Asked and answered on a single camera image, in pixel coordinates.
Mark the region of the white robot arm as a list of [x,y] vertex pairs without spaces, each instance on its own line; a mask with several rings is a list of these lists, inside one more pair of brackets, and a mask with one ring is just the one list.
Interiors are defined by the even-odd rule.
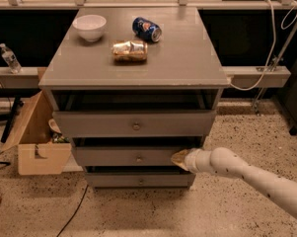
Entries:
[[184,149],[175,153],[171,160],[194,174],[241,179],[297,220],[297,183],[249,164],[228,148]]

